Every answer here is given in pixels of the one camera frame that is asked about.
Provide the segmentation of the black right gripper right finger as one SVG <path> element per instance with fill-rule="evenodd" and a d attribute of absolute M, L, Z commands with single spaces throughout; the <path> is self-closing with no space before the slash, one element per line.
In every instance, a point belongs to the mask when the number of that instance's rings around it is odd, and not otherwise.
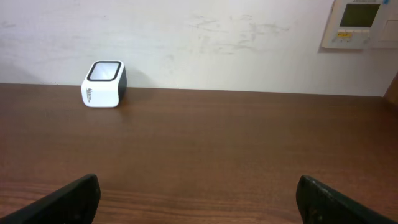
<path fill-rule="evenodd" d="M 397 224 L 309 175 L 298 182 L 296 203 L 304 223 Z"/>

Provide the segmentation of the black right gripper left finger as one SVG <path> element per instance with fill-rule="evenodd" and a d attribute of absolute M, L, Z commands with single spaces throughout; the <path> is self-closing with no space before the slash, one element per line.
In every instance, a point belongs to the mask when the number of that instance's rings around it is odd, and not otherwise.
<path fill-rule="evenodd" d="M 92 224 L 101 191 L 94 174 L 85 175 L 1 218 L 1 224 Z"/>

